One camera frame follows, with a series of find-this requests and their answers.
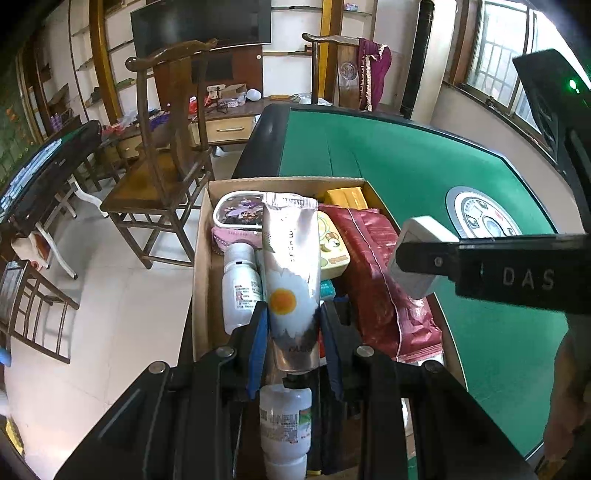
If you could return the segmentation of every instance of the window sill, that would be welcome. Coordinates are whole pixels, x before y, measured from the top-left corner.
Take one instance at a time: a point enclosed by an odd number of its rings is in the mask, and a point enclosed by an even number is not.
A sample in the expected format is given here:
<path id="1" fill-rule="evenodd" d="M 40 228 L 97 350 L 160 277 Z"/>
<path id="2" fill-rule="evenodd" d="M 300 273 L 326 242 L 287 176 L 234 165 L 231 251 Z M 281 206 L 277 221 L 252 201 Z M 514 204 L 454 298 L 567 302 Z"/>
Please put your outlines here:
<path id="1" fill-rule="evenodd" d="M 498 111 L 492 105 L 487 105 L 485 102 L 480 100 L 479 98 L 472 95 L 470 92 L 465 91 L 463 88 L 457 85 L 453 85 L 447 81 L 443 81 L 443 84 L 449 88 L 453 88 L 455 91 L 460 92 L 462 95 L 465 95 L 469 99 L 473 100 L 474 102 L 478 103 L 481 107 L 485 108 L 487 111 L 495 115 L 499 120 L 501 120 L 505 125 L 511 127 L 517 134 L 519 134 L 524 140 L 526 140 L 532 147 L 534 147 L 537 152 L 544 157 L 550 165 L 558 172 L 562 177 L 565 176 L 563 171 L 558 169 L 558 165 L 554 162 L 554 159 L 550 155 L 550 150 L 546 145 L 540 144 L 536 138 L 530 135 L 527 131 L 520 128 L 515 122 L 511 120 L 510 117 L 505 115 L 504 113 Z"/>

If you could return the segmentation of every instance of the drawer handle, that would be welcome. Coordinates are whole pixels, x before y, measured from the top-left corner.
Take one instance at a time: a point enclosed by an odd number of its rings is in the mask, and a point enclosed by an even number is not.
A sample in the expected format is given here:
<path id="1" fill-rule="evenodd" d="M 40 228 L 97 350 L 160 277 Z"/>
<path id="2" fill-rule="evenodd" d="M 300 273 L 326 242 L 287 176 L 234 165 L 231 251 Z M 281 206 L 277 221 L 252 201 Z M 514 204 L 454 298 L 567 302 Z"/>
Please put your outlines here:
<path id="1" fill-rule="evenodd" d="M 225 132 L 241 132 L 242 130 L 244 130 L 244 127 L 222 128 L 221 130 L 219 128 L 216 128 L 216 132 L 220 132 L 221 134 Z"/>

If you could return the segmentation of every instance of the tile floor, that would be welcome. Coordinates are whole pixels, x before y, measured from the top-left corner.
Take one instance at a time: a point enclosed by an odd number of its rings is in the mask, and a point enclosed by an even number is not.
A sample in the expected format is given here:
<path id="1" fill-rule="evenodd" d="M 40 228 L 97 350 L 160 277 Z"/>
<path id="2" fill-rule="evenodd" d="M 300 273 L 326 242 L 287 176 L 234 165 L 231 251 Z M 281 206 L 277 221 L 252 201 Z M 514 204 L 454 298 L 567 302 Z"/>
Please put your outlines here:
<path id="1" fill-rule="evenodd" d="M 232 175 L 240 151 L 213 161 L 217 179 Z M 105 188 L 97 196 L 104 197 Z M 57 261 L 43 274 L 75 301 L 68 309 L 60 353 L 66 365 L 23 343 L 11 342 L 5 379 L 9 407 L 25 460 L 41 480 L 63 462 L 104 412 L 154 360 L 176 365 L 191 298 L 193 269 L 155 263 L 146 270 L 110 219 L 94 205 L 73 201 L 76 219 L 61 218 L 54 239 L 78 273 L 72 280 Z M 199 211 L 185 231 L 196 241 Z M 147 231 L 138 231 L 138 240 Z M 156 255 L 186 259 L 176 237 L 161 233 Z M 37 341 L 56 344 L 61 307 L 42 314 Z"/>

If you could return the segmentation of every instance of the wooden chair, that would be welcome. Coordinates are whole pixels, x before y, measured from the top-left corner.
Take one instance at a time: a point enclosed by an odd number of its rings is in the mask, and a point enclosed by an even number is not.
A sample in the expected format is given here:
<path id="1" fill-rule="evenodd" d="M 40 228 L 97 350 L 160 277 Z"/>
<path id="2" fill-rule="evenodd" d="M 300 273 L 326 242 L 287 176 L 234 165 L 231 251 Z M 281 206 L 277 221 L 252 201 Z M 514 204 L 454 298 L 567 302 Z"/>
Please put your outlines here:
<path id="1" fill-rule="evenodd" d="M 42 293 L 40 291 L 41 286 L 45 287 L 49 291 L 49 294 Z M 21 305 L 23 296 L 28 299 L 24 306 Z M 37 314 L 35 315 L 35 323 L 33 324 L 33 334 L 30 336 L 30 317 L 35 299 L 39 299 L 39 305 L 37 307 Z M 63 304 L 55 350 L 51 350 L 37 343 L 39 319 L 44 302 L 50 306 L 54 303 Z M 2 275 L 2 282 L 0 283 L 0 331 L 4 332 L 7 337 L 14 337 L 41 353 L 65 364 L 69 364 L 70 359 L 60 355 L 61 337 L 64 331 L 64 321 L 68 306 L 75 310 L 80 308 L 74 300 L 65 295 L 59 288 L 35 270 L 29 261 L 13 261 L 7 264 Z M 19 313 L 24 315 L 22 333 L 16 330 Z"/>
<path id="2" fill-rule="evenodd" d="M 139 160 L 115 185 L 101 205 L 146 268 L 152 262 L 193 266 L 194 249 L 183 226 L 195 207 L 195 201 L 213 175 L 211 148 L 207 141 L 203 99 L 206 95 L 205 71 L 209 50 L 217 40 L 203 43 L 197 40 L 162 48 L 145 59 L 128 58 L 126 67 L 137 72 L 137 97 L 139 128 L 142 145 L 137 150 Z M 191 63 L 199 62 L 197 89 L 191 82 Z M 170 74 L 170 118 L 164 125 L 150 131 L 148 113 L 148 69 L 168 64 Z M 189 133 L 189 100 L 196 94 L 198 101 L 197 127 L 200 145 L 191 148 Z M 182 210 L 180 218 L 177 210 Z M 135 215 L 144 215 L 138 220 Z M 129 228 L 152 230 L 145 246 L 141 248 Z M 189 261 L 155 257 L 151 250 L 160 232 L 172 232 L 187 254 Z"/>
<path id="3" fill-rule="evenodd" d="M 309 33 L 302 34 L 302 38 L 312 43 L 312 103 L 318 104 L 319 89 L 319 61 L 320 44 L 328 43 L 337 47 L 337 81 L 339 84 L 339 106 L 359 110 L 359 69 L 357 58 L 359 55 L 359 39 L 343 37 L 342 35 L 328 35 L 316 37 Z"/>

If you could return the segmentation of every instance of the green felt surface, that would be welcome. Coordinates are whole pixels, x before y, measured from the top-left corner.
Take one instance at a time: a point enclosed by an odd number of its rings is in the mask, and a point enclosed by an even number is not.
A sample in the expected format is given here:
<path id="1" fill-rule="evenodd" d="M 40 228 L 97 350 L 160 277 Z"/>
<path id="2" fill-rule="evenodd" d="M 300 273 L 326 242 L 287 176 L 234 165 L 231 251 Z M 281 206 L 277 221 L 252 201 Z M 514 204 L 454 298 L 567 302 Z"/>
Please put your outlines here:
<path id="1" fill-rule="evenodd" d="M 367 118 L 292 111 L 280 175 L 363 177 L 399 225 L 430 215 L 455 232 L 445 206 L 455 186 L 499 202 L 523 234 L 552 233 L 518 177 L 497 156 L 434 133 Z M 541 440 L 564 314 L 463 299 L 443 280 L 437 296 L 468 390 L 522 454 Z"/>

